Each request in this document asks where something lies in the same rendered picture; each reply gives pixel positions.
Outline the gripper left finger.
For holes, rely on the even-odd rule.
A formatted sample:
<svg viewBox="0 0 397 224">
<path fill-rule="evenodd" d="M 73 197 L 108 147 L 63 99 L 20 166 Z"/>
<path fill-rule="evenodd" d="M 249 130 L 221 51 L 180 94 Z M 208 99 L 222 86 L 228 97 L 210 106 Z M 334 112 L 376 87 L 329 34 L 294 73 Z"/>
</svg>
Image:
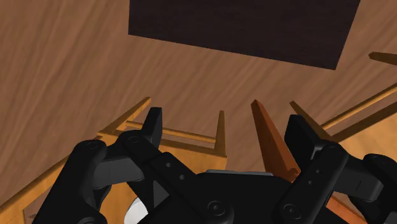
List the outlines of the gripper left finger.
<svg viewBox="0 0 397 224">
<path fill-rule="evenodd" d="M 32 224 L 108 224 L 100 212 L 112 185 L 127 183 L 148 214 L 138 224 L 233 224 L 233 207 L 169 152 L 158 148 L 162 109 L 115 143 L 78 143 Z"/>
</svg>

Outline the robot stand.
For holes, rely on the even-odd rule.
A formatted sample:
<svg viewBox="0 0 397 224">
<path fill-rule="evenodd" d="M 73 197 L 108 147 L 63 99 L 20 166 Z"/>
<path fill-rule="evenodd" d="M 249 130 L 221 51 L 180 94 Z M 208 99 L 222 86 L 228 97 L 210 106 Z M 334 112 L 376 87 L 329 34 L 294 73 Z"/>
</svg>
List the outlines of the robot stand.
<svg viewBox="0 0 397 224">
<path fill-rule="evenodd" d="M 336 69 L 360 0 L 129 0 L 129 34 Z"/>
</svg>

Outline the white round dish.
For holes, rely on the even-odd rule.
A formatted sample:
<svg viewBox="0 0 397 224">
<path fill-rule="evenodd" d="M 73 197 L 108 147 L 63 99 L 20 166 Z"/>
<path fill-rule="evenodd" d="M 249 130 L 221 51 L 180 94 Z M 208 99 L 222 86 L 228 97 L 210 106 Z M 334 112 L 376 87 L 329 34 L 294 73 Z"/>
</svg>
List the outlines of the white round dish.
<svg viewBox="0 0 397 224">
<path fill-rule="evenodd" d="M 147 208 L 140 200 L 135 198 L 125 213 L 124 224 L 138 224 L 148 214 Z"/>
</svg>

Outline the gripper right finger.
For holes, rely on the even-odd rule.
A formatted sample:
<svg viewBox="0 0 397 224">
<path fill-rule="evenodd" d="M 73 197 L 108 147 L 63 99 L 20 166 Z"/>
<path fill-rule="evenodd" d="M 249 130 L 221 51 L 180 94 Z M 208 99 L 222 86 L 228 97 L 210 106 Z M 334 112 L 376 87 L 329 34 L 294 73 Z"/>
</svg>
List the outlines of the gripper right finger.
<svg viewBox="0 0 397 224">
<path fill-rule="evenodd" d="M 333 192 L 346 194 L 368 224 L 397 224 L 397 162 L 369 153 L 351 156 L 291 115 L 284 140 L 301 170 L 277 204 L 282 224 L 343 224 L 326 211 Z"/>
</svg>

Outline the orange-brown wooden chair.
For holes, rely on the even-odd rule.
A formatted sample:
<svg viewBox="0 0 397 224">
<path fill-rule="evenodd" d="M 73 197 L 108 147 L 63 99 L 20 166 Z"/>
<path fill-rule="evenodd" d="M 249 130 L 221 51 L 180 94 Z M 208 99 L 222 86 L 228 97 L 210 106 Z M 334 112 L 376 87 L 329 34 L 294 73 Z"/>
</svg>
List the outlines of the orange-brown wooden chair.
<svg viewBox="0 0 397 224">
<path fill-rule="evenodd" d="M 299 175 L 300 168 L 289 152 L 271 117 L 262 103 L 257 100 L 251 103 L 251 109 L 265 170 L 274 176 L 293 182 Z M 356 211 L 353 211 L 334 196 L 330 197 L 326 207 L 349 224 L 367 224 Z"/>
</svg>

